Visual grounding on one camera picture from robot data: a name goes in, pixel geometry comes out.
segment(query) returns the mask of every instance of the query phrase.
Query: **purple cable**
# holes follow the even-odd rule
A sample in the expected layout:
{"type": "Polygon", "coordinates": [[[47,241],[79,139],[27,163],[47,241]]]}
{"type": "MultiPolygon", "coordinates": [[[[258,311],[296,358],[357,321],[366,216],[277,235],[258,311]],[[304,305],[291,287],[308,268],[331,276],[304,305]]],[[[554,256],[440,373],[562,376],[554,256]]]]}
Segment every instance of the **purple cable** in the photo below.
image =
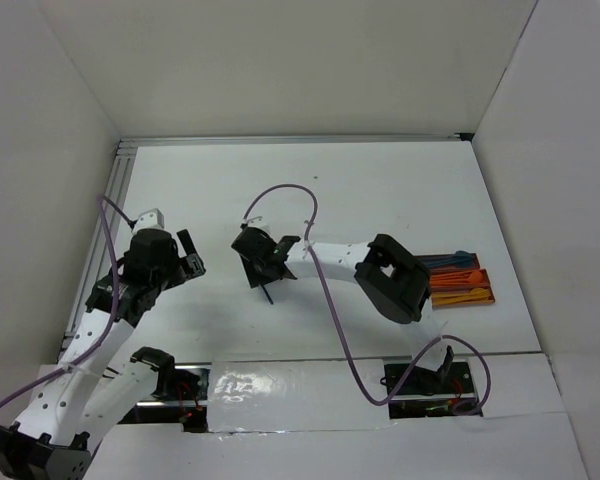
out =
{"type": "Polygon", "coordinates": [[[98,451],[100,450],[100,445],[102,445],[102,440],[100,441],[100,443],[98,444],[98,446],[93,449],[93,455],[91,455],[91,461],[92,462],[93,462],[93,460],[95,460],[96,455],[98,454],[98,451]]]}
{"type": "MultiPolygon", "coordinates": [[[[100,215],[100,222],[102,223],[102,230],[104,231],[104,240],[105,240],[105,243],[107,244],[107,251],[109,252],[109,259],[111,260],[111,265],[116,265],[117,259],[116,259],[116,252],[113,247],[113,238],[111,236],[111,229],[109,228],[109,224],[107,223],[107,217],[105,216],[104,206],[103,206],[102,202],[107,202],[109,205],[112,205],[114,207],[114,209],[117,212],[121,213],[125,219],[128,219],[129,217],[124,215],[122,213],[122,210],[120,209],[120,207],[118,207],[110,198],[108,198],[104,195],[98,195],[98,213],[100,215]]],[[[111,315],[109,316],[109,321],[107,323],[107,326],[105,327],[104,331],[102,332],[102,335],[100,335],[98,340],[91,347],[89,347],[82,355],[80,355],[73,362],[71,362],[71,365],[79,365],[80,363],[84,362],[87,358],[89,358],[89,356],[91,356],[91,354],[93,352],[95,352],[100,347],[100,345],[102,345],[105,338],[107,338],[107,335],[109,335],[111,328],[113,327],[113,324],[116,320],[116,316],[118,314],[118,302],[119,302],[118,297],[119,297],[119,292],[120,292],[120,278],[118,276],[118,270],[115,267],[113,267],[111,269],[111,272],[112,272],[112,277],[113,277],[113,300],[111,302],[111,315]]],[[[19,396],[27,393],[30,390],[33,390],[38,385],[42,385],[43,383],[47,383],[52,380],[55,380],[56,378],[64,375],[65,373],[67,373],[67,371],[65,369],[59,368],[57,370],[54,370],[51,373],[48,373],[44,377],[41,377],[41,378],[35,380],[34,382],[31,382],[30,384],[25,385],[24,387],[16,390],[11,395],[9,395],[9,396],[5,397],[3,400],[1,400],[0,401],[0,409],[2,407],[4,407],[5,405],[11,403],[13,400],[18,398],[19,396]]]]}
{"type": "Polygon", "coordinates": [[[329,307],[329,311],[331,312],[331,317],[333,318],[333,323],[336,327],[336,331],[338,332],[338,337],[340,338],[340,343],[342,344],[342,350],[344,351],[344,355],[347,359],[347,363],[349,364],[349,368],[351,369],[351,374],[353,375],[353,378],[355,379],[356,383],[358,384],[360,391],[362,392],[364,397],[369,401],[369,403],[376,405],[378,407],[381,407],[381,406],[389,403],[393,399],[393,397],[395,397],[398,394],[398,392],[402,388],[402,385],[404,385],[404,382],[407,381],[407,378],[409,377],[409,375],[411,375],[411,373],[415,369],[418,361],[420,361],[420,359],[434,345],[441,342],[443,339],[446,339],[446,340],[453,340],[455,342],[458,342],[458,343],[464,345],[465,347],[467,347],[469,350],[471,350],[471,352],[478,358],[478,360],[480,360],[480,363],[482,363],[482,366],[484,367],[484,371],[485,371],[485,375],[486,375],[486,383],[487,383],[482,400],[479,403],[477,403],[471,410],[469,410],[467,412],[459,412],[458,411],[458,408],[460,406],[466,405],[468,403],[472,403],[472,400],[467,399],[467,400],[462,400],[462,401],[456,403],[452,407],[451,412],[454,415],[474,415],[476,413],[479,413],[480,410],[482,409],[482,407],[485,405],[485,403],[487,403],[487,400],[489,399],[489,395],[491,394],[491,372],[489,370],[489,366],[487,365],[487,361],[484,358],[484,356],[480,352],[478,352],[478,350],[475,347],[473,347],[473,345],[469,344],[469,342],[467,342],[466,340],[463,340],[459,337],[456,337],[455,335],[442,335],[440,337],[434,338],[427,345],[425,345],[424,348],[422,350],[420,350],[415,357],[413,357],[413,360],[409,364],[409,367],[402,374],[402,377],[400,377],[400,380],[398,380],[398,383],[396,383],[396,386],[393,388],[393,390],[391,390],[391,392],[386,396],[386,398],[383,398],[382,400],[376,400],[375,398],[373,398],[371,396],[369,391],[364,386],[362,379],[360,378],[360,374],[358,373],[358,369],[356,368],[355,362],[353,360],[353,355],[351,355],[351,350],[349,349],[349,344],[347,342],[347,338],[345,337],[344,330],[342,328],[342,323],[340,322],[340,317],[338,316],[338,311],[337,311],[336,305],[333,301],[333,297],[331,296],[331,292],[329,290],[329,285],[327,284],[327,279],[322,270],[322,265],[320,264],[318,255],[313,250],[313,247],[311,246],[311,244],[309,244],[309,232],[311,231],[311,227],[313,227],[315,219],[318,215],[318,199],[316,198],[315,194],[311,190],[309,190],[307,187],[305,187],[303,185],[297,185],[295,183],[283,183],[280,185],[275,185],[273,187],[267,188],[264,192],[262,192],[260,195],[258,195],[253,200],[253,202],[251,202],[251,205],[249,205],[249,208],[247,208],[247,211],[244,214],[244,219],[245,220],[248,219],[249,214],[251,213],[253,208],[256,206],[256,204],[262,199],[262,197],[264,197],[268,193],[270,193],[274,190],[278,190],[280,188],[296,188],[296,189],[302,190],[302,191],[308,193],[309,196],[311,197],[311,199],[313,200],[313,213],[311,214],[311,218],[309,219],[309,222],[307,223],[307,228],[304,232],[304,241],[307,242],[307,244],[308,244],[307,251],[311,255],[311,258],[313,259],[313,263],[316,266],[316,270],[318,272],[318,278],[320,279],[320,283],[322,285],[322,290],[324,291],[324,295],[327,300],[327,306],[329,307]]]}
{"type": "Polygon", "coordinates": [[[133,228],[133,226],[135,225],[135,222],[133,220],[131,220],[126,213],[124,213],[124,211],[116,204],[116,202],[114,202],[113,200],[111,200],[109,197],[107,197],[106,195],[99,195],[98,196],[99,202],[102,203],[102,200],[104,200],[105,202],[107,202],[109,205],[111,205],[113,207],[113,209],[118,212],[118,215],[120,215],[122,217],[122,219],[127,222],[127,225],[129,225],[129,227],[133,228]]]}

